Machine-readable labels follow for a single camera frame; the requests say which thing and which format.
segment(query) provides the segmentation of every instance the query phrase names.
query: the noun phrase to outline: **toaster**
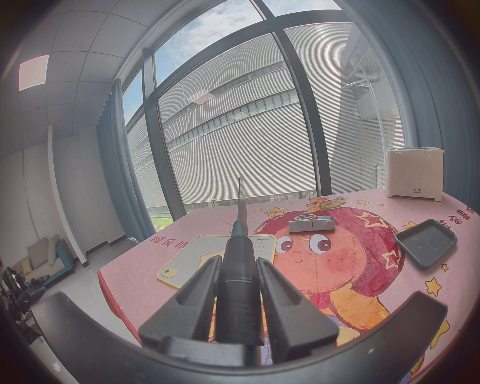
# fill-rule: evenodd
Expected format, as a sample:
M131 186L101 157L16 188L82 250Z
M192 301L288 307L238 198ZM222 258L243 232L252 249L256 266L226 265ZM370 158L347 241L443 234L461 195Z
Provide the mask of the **toaster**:
M387 197L428 197L442 201L444 151L435 147L387 151Z

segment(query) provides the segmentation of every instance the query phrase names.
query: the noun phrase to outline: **ceiling tile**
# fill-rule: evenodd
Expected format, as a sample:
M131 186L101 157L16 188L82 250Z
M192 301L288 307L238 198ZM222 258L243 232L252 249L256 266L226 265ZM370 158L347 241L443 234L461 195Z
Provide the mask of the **ceiling tile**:
M73 119L73 104L54 105L47 108L48 123Z
M79 128L91 128L96 126L97 118L90 118L90 119L75 119L73 120L73 129L77 130Z
M111 13L126 17L146 26L152 26L161 16L167 13L176 2L175 0L120 0Z
M44 124L32 129L28 129L27 133L28 137L30 137L32 145L45 143L48 136L48 125Z
M52 52L88 51L107 15L101 12L67 12L53 42Z
M68 10L110 13L117 2L118 0L75 0Z
M14 64L5 75L3 82L0 82L0 98L9 97L18 93L18 71L20 63Z
M22 115L16 115L13 119L3 122L3 129L8 136L13 136L20 131L25 130L24 120Z
M3 160L13 153L13 146L3 129L0 128L0 158Z
M56 52L50 54L47 83L78 81L87 52Z
M47 84L47 107L74 103L77 85L76 81Z
M110 88L110 83L80 81L75 101L77 103L104 103Z
M74 119L98 119L101 103L75 103Z
M12 143L15 151L21 151L22 149L28 148L32 145L27 131L22 131L11 136L10 142Z
M18 92L15 95L6 96L0 100L0 119L2 122L13 119L20 113Z
M61 0L61 2L53 9L50 15L67 12L72 0Z
M53 40L58 31L63 14L48 17L28 36L19 55L19 62L38 56L48 55L52 51Z
M112 83L122 63L123 59L120 57L90 52L85 60L80 80Z
M34 109L23 114L25 127L31 129L47 124L47 108Z
M93 41L90 52L127 57L147 29L135 21L108 15Z
M59 121L53 124L53 133L56 139L72 135L72 121Z
M36 85L24 89L18 93L20 99L20 109L22 112L28 112L33 109L46 107L46 86L45 84Z

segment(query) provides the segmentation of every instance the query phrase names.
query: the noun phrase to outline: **ceiling light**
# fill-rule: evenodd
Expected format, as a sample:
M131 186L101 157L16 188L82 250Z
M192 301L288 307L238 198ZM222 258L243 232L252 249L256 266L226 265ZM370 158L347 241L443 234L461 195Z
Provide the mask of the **ceiling light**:
M47 77L48 55L24 61L18 71L18 90L45 84Z

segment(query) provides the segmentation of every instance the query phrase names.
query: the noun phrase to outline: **cartoon eye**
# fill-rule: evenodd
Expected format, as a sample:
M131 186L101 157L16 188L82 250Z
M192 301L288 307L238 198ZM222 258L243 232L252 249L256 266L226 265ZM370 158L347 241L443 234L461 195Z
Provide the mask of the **cartoon eye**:
M330 248L332 248L332 243L327 236L320 233L315 233L310 238L310 249L315 253L325 253L329 251Z
M276 251L279 253L285 253L290 251L292 248L293 242L292 239L288 236L282 236L276 242Z

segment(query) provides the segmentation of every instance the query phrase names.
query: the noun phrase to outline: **gray tray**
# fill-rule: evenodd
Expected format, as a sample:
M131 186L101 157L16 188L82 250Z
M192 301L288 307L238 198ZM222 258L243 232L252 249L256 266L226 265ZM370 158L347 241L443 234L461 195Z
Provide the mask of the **gray tray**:
M400 247L423 269L440 260L458 240L455 233L433 219L399 232L395 238Z

